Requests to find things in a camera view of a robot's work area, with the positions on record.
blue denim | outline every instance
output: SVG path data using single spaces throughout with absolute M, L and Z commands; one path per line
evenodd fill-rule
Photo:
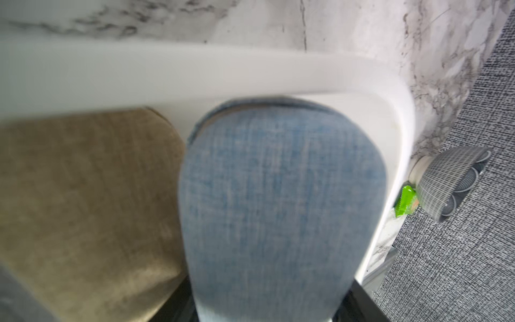
M 209 113 L 179 181 L 200 320 L 327 321 L 372 238 L 385 187 L 376 147 L 327 107 L 263 98 Z

floor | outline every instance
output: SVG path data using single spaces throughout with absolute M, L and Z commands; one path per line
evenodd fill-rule
M 515 320 L 515 11 L 442 149 L 493 156 L 446 222 L 408 216 L 375 301 L 392 322 Z
M 398 72 L 416 103 L 413 162 L 447 136 L 515 0 L 22 0 L 0 34 L 353 52 Z M 390 218 L 369 270 L 404 219 Z

green packet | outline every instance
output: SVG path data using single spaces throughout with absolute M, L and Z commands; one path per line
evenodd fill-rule
M 395 203 L 395 217 L 405 214 L 412 214 L 418 207 L 419 201 L 417 193 L 410 185 L 405 185 L 401 189 L 401 194 Z

textured carpet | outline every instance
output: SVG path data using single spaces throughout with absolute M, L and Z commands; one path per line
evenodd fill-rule
M 392 322 L 515 321 L 515 11 L 442 150 L 491 146 L 478 185 L 446 222 L 408 216 L 375 301 Z

marble veining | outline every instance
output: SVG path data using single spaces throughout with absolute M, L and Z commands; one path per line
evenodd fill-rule
M 385 62 L 416 104 L 412 163 L 435 154 L 515 0 L 22 0 L 0 3 L 0 32 L 122 41 L 353 52 Z M 393 243 L 390 216 L 369 270 Z

